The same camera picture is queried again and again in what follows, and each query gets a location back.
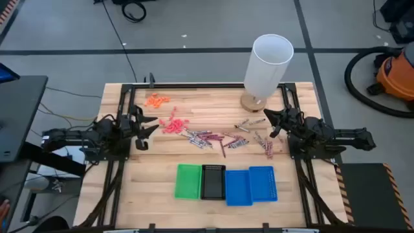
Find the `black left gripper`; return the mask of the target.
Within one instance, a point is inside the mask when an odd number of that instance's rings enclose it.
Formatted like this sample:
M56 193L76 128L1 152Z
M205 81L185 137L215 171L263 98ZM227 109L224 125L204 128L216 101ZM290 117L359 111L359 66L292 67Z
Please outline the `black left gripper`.
M134 137L135 146L138 150L148 150L148 143L145 139L148 139L149 136L159 127L159 125L150 126L145 128L142 126L143 123L152 122L157 120L157 117L148 117L143 115L143 110L141 107L134 105L129 109L129 113L121 116L120 127L123 132L124 137Z

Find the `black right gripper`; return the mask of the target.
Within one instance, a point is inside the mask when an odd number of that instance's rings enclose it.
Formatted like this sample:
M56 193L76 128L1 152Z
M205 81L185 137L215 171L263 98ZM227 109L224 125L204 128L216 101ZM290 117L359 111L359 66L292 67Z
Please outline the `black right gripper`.
M269 135L273 139L279 135L281 129L284 131L303 130L303 111L300 111L298 108L288 105L281 111L264 109L263 112L269 122L278 121L277 125L272 126L272 132Z

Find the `blue plastic basket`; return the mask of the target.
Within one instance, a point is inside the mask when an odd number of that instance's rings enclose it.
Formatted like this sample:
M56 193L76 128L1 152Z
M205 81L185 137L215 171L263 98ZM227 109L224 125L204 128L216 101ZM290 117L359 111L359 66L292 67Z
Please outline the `blue plastic basket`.
M228 206L252 206L252 191L248 170L226 170L226 204Z
M276 179L272 166L251 166L250 184L253 202L272 202L278 200Z

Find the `green plastic basket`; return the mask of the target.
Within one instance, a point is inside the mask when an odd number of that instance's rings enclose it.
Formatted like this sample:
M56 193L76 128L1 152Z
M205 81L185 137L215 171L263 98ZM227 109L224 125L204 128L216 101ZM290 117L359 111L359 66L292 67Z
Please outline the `green plastic basket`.
M179 164L175 183L175 198L199 199L201 195L202 166Z

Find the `black plastic basket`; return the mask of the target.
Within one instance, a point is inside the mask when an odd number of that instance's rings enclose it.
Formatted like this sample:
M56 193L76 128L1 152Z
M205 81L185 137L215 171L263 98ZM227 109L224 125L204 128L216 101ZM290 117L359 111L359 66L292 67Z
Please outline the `black plastic basket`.
M225 171L224 165L202 165L201 199L214 201L226 199Z

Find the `orange crayon pieces heap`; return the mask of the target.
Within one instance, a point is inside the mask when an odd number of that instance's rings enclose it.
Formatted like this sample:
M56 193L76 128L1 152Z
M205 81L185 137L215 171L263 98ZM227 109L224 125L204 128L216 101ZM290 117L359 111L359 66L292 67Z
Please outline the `orange crayon pieces heap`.
M164 102L169 102L171 100L168 96L162 96L158 93L152 93L150 94L146 101L144 102L144 105L146 107L152 106L154 108L159 108Z

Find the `pink crayon pieces heap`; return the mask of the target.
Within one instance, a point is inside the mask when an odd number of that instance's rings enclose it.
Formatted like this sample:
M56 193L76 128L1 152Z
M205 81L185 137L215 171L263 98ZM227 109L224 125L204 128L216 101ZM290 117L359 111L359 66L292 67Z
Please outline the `pink crayon pieces heap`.
M159 120L160 126L163 127L163 133L181 133L184 129L188 128L189 120L172 119L170 121Z

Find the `white shade wooden base lamp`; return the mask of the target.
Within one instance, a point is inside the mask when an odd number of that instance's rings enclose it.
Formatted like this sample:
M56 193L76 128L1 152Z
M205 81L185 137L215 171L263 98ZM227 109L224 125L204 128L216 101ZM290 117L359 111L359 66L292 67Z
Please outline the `white shade wooden base lamp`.
M253 45L245 72L244 93L240 98L243 109L259 112L278 88L294 55L292 43L277 34L264 34Z

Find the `black desk crossbar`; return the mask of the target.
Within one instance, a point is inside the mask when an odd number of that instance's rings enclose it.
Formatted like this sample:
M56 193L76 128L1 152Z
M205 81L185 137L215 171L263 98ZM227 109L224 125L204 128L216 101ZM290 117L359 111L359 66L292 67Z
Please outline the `black desk crossbar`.
M28 159L41 165L49 166L69 174L83 176L86 165L70 160L52 152L45 152L39 146L25 142L19 152L21 159Z

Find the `white paper sheet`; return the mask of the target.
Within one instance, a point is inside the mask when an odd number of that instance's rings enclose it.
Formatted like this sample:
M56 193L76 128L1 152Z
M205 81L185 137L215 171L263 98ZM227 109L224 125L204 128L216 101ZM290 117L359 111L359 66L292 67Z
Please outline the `white paper sheet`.
M54 153L61 157L67 157L68 155L70 155L73 161L78 162L80 164L86 164L85 154L80 149L80 146L65 146L64 148L55 150ZM73 175L45 165L39 166L38 174L62 178L80 178L79 175Z

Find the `bunch of keys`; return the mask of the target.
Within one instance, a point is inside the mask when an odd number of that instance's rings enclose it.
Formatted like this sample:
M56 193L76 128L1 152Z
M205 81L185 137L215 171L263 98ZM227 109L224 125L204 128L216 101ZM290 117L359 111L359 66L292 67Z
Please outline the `bunch of keys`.
M65 183L63 181L56 179L55 181L52 182L51 190L61 193L64 186L65 186Z

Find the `black mat with hazard stripes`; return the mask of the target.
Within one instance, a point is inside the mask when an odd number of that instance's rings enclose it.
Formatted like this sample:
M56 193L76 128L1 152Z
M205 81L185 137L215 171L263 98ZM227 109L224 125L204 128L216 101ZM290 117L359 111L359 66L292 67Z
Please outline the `black mat with hazard stripes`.
M411 230L408 211L391 168L384 163L335 166L349 223L358 227Z

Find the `black desk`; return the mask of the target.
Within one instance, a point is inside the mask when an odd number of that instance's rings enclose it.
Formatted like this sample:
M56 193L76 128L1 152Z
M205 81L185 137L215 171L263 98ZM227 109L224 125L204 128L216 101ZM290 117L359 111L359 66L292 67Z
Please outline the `black desk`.
M0 163L20 158L47 82L47 76L23 76L0 84Z

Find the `monitor with blue screen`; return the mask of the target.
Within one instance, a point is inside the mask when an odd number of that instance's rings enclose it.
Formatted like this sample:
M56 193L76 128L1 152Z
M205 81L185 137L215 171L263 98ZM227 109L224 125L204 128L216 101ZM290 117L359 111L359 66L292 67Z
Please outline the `monitor with blue screen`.
M20 79L20 75L0 63L0 83L12 82Z

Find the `black aluminium table frame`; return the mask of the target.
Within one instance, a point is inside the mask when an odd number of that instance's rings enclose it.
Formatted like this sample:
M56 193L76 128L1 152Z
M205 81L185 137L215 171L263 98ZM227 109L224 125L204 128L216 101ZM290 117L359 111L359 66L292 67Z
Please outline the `black aluminium table frame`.
M268 137L272 128L267 120L249 126L252 121L265 118L262 113L245 111L240 104L244 87L238 83L162 83L153 89L139 87L135 103L144 114L167 120L177 106L174 118L189 120L190 130L210 130L215 134L240 135L248 144L225 149L223 157L220 143L213 149L199 148L188 139L157 129L149 138L149 149L131 149L124 165L122 186L117 207L108 206L105 221L114 221L119 228L258 228L263 223L271 227L302 227L305 214L294 161L289 156L287 136L281 132L273 139L273 159L256 142L255 131ZM171 98L159 108L146 107L144 102L152 93ZM242 127L234 125L249 121ZM246 170L251 166L274 168L278 200L258 202L252 206L228 206L224 201L175 198L175 179L179 164L223 164L229 170Z

